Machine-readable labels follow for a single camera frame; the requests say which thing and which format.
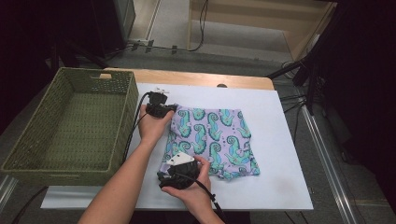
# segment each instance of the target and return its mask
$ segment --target human hand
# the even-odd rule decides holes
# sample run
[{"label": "human hand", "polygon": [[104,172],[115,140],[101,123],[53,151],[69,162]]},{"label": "human hand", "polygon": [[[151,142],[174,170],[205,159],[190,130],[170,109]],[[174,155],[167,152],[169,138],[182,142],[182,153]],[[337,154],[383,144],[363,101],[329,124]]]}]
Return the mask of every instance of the human hand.
[{"label": "human hand", "polygon": [[[194,158],[201,163],[200,174],[197,180],[200,181],[210,191],[210,162],[200,156],[194,156]],[[199,187],[196,183],[193,183],[186,189],[163,187],[161,188],[161,190],[174,197],[179,198],[200,223],[223,223],[213,211],[210,198],[207,195],[206,191]]]},{"label": "human hand", "polygon": [[139,113],[140,144],[155,146],[165,131],[165,126],[174,116],[175,111],[169,111],[163,119],[157,119],[146,113],[146,105],[141,105]]}]

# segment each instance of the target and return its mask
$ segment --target gray floor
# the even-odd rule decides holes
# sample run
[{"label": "gray floor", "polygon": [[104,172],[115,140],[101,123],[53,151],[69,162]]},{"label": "gray floor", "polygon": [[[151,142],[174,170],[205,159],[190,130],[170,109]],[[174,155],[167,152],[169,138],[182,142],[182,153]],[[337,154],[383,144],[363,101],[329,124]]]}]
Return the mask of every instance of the gray floor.
[{"label": "gray floor", "polygon": [[[173,0],[163,0],[159,10],[159,15],[160,13],[163,13],[164,15],[172,14],[170,12],[164,13],[170,8],[169,5],[166,5],[165,3],[174,4],[175,2],[173,2]],[[167,33],[166,36],[163,36],[161,34],[164,33],[159,30],[156,31],[156,29],[160,29],[161,27],[163,28],[164,24],[160,25],[159,23],[156,23],[155,25],[157,25],[157,28],[154,26],[151,37],[155,37],[154,39],[157,46],[164,45],[165,47],[170,47],[169,45],[175,45],[175,43],[173,43],[174,41],[178,41],[180,44],[177,43],[177,45],[182,46],[182,37],[175,36],[175,38],[173,38],[171,36],[171,34],[178,34],[178,32]],[[239,33],[238,30],[232,31],[232,29],[238,29],[241,27],[234,26],[229,28],[231,30],[228,34],[231,34],[232,32]],[[230,45],[232,42],[228,42],[229,44],[215,43],[216,30],[217,29],[210,28],[205,30],[205,33],[210,36],[207,39],[209,42],[208,44],[205,43],[204,47],[200,49],[199,52],[178,52],[177,54],[172,55],[171,52],[167,50],[155,49],[151,53],[145,53],[145,50],[140,48],[135,51],[125,51],[108,63],[114,67],[124,68],[148,68],[263,77],[279,69],[283,62],[290,60],[290,56],[285,53],[285,43],[282,38],[283,36],[281,35],[275,34],[273,37],[268,37],[273,38],[273,41],[277,42],[277,44],[273,44],[273,46],[278,47],[271,50],[264,48],[262,50],[265,51],[264,54],[258,54],[257,56],[250,57],[248,55],[253,55],[255,52],[245,56],[239,53],[235,54],[235,50],[233,48],[227,47],[227,45]],[[215,45],[219,45],[219,48],[222,48],[221,53],[215,54],[214,51],[210,51],[213,50]],[[252,46],[244,45],[241,45],[238,48],[244,49],[246,52],[249,52],[250,49],[254,49]],[[295,88],[291,85],[291,81],[283,76],[275,79],[274,84],[281,97],[294,95],[296,93]],[[5,156],[15,144],[41,97],[42,93],[38,94],[32,103],[30,103],[16,117],[11,125],[9,125],[8,129],[0,135],[0,162],[4,161]],[[289,108],[293,105],[291,103],[295,102],[296,101],[283,102],[284,107]],[[340,176],[358,223],[396,223],[396,217],[376,184],[373,174],[363,166],[349,165],[341,160],[340,147],[335,141],[329,122],[321,114],[322,108],[320,103],[315,104],[314,109],[315,119],[318,123],[320,133],[330,151],[332,163],[337,174]],[[290,126],[290,134],[293,134],[297,118],[297,110],[291,110],[285,114],[285,117]],[[303,169],[306,184],[310,188],[311,199],[314,205],[313,211],[304,211],[303,214],[309,223],[343,223],[343,219],[340,215],[337,203],[335,202],[328,178],[325,175],[323,165],[318,157],[317,148],[304,120],[303,113],[300,113],[298,119],[299,125],[297,127],[296,151]],[[16,216],[23,205],[39,189],[40,187],[18,183],[8,200],[6,207],[0,214],[0,223],[10,223],[12,218]],[[82,214],[82,211],[42,210],[39,207],[43,196],[44,195],[41,194],[32,202],[20,223],[75,223]],[[301,213],[288,212],[288,214],[295,223],[304,223]],[[255,211],[251,213],[251,220],[251,223],[254,224],[291,223],[284,211]]]}]

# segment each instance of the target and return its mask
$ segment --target paisley fabric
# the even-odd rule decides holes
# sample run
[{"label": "paisley fabric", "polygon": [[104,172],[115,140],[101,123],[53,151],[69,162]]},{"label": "paisley fabric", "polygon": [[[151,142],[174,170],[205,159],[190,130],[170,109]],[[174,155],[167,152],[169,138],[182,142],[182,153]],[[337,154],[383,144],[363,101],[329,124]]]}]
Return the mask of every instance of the paisley fabric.
[{"label": "paisley fabric", "polygon": [[210,174],[221,179],[259,175],[250,148],[251,133],[240,109],[202,109],[178,105],[160,172],[178,152],[199,155],[210,161]]}]

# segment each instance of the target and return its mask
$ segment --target green wicker basket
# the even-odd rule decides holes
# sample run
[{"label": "green wicker basket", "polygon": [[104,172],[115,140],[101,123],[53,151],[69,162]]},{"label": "green wicker basket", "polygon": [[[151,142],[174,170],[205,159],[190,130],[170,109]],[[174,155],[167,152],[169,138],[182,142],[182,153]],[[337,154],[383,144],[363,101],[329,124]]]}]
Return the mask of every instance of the green wicker basket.
[{"label": "green wicker basket", "polygon": [[132,72],[61,68],[2,172],[35,185],[104,185],[122,164],[137,98]]}]

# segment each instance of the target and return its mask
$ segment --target right hand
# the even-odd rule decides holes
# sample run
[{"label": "right hand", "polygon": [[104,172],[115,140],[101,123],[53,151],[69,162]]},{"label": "right hand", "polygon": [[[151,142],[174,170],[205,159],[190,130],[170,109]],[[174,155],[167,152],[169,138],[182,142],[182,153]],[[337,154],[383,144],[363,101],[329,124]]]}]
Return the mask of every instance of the right hand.
[{"label": "right hand", "polygon": [[[200,174],[197,180],[210,191],[210,162],[200,156],[194,156],[194,158],[201,163]],[[179,198],[200,223],[223,223],[213,211],[209,195],[196,183],[193,183],[186,189],[163,187],[162,191]]]}]

